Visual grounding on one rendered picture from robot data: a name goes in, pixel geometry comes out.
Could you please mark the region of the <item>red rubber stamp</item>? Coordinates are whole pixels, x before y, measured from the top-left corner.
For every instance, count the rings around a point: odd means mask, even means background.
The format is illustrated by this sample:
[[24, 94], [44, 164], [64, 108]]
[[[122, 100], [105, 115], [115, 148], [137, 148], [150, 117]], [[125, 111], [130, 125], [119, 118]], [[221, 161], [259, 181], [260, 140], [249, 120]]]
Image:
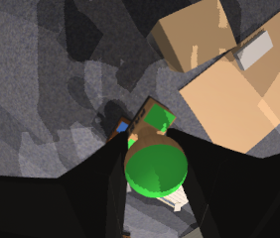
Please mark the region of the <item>red rubber stamp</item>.
[[123, 238], [131, 238], [131, 233], [125, 233], [125, 231], [123, 231]]

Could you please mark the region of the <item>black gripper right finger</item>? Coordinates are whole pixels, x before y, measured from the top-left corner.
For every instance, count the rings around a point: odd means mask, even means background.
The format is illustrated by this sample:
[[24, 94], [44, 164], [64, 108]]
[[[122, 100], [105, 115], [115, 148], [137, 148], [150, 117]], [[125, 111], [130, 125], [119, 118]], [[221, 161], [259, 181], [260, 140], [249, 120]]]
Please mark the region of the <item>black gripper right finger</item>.
[[168, 128], [183, 147], [181, 186], [204, 238], [255, 238], [280, 205], [280, 154], [266, 159]]

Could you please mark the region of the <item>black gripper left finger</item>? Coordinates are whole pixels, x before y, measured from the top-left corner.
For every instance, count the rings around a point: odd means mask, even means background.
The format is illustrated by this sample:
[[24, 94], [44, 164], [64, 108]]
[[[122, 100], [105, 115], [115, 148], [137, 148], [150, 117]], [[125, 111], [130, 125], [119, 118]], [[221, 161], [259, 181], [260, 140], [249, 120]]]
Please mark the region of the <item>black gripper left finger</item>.
[[0, 176], [0, 231], [38, 238], [123, 238], [128, 132], [60, 178]]

